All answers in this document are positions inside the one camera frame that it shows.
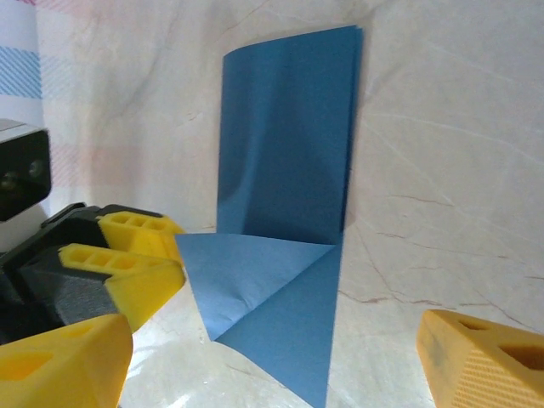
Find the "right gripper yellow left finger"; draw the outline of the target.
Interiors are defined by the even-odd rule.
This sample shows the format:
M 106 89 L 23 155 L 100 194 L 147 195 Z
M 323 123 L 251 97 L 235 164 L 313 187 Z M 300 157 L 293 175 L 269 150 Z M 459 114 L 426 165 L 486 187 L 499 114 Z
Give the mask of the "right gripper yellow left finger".
M 132 331 L 122 314 L 4 344 L 1 406 L 117 407 L 132 355 Z

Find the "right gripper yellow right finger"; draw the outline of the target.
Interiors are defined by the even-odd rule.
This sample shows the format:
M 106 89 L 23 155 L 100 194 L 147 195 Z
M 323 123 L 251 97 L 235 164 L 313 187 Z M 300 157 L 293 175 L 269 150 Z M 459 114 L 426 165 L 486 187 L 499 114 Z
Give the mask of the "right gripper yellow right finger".
M 438 407 L 543 406 L 541 334 L 430 309 L 416 350 Z

